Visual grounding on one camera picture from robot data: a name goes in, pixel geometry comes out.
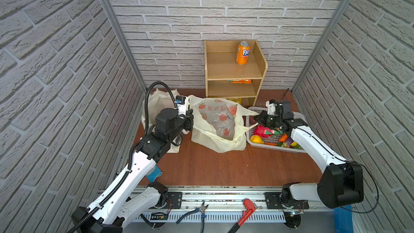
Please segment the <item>white floral canvas tote bag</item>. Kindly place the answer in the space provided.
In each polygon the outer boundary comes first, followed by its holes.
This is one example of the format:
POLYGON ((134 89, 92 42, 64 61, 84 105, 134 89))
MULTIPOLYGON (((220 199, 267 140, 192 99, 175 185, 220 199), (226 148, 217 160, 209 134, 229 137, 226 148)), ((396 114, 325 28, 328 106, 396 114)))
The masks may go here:
MULTIPOLYGON (((179 95, 179 92, 177 89, 174 89, 171 91, 174 98, 179 95)), ((156 90, 150 94, 148 99, 148 120, 149 120, 149 126, 152 126, 152 124, 155 124, 155 118, 156 116, 165 108, 174 108, 174 104, 171 100, 171 97, 168 92, 164 92, 159 90, 159 88, 156 88, 156 90)), ((144 102, 142 103, 142 117, 141 117, 141 123, 143 125, 143 128, 145 129, 147 120, 145 117, 144 112, 144 102)), ((174 146, 171 144, 171 148, 167 153, 179 153, 180 146, 174 146)))

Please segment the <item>yellow chips bag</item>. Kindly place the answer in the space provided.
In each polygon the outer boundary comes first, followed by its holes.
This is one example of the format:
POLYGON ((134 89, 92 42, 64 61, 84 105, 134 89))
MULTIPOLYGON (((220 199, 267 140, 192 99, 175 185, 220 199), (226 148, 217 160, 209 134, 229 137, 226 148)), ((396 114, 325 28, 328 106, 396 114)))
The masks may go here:
POLYGON ((235 103, 241 104, 243 98, 228 98, 229 101, 233 101, 235 103))

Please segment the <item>cream plastic grocery bag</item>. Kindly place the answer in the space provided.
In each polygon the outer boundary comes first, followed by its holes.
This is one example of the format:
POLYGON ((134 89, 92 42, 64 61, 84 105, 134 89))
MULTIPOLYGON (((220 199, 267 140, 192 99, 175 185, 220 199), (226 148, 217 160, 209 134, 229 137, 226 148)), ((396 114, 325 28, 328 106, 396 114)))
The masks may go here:
POLYGON ((217 153, 245 150, 245 134, 256 123, 245 126, 244 118, 255 117, 257 112, 230 100, 193 95, 189 96, 189 107, 194 115, 192 142, 217 153))

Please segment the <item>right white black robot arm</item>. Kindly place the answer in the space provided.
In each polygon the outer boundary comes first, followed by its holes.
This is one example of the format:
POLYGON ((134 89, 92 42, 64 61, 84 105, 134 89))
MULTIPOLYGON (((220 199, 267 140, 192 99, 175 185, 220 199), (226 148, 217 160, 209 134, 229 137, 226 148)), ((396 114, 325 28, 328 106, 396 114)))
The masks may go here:
POLYGON ((319 183, 290 183, 283 186, 283 204, 292 201, 322 202, 334 209, 364 200, 363 168, 347 161, 325 144, 301 118, 295 118, 289 101, 266 102, 266 111, 254 120, 271 130, 286 133, 314 160, 322 172, 319 183))

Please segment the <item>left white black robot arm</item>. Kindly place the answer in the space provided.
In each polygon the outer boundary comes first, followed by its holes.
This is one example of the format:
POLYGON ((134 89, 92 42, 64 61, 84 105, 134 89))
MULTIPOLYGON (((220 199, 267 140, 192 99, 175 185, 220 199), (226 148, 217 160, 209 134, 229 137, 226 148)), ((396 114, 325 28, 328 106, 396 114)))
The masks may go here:
POLYGON ((194 125, 193 110, 167 108, 156 116, 154 128, 129 151, 128 164, 110 186, 88 207, 78 207, 72 214, 71 233, 121 233, 131 221, 147 209, 163 205, 167 187, 153 182, 142 194, 129 200, 138 183, 155 169, 170 150, 173 140, 194 125))

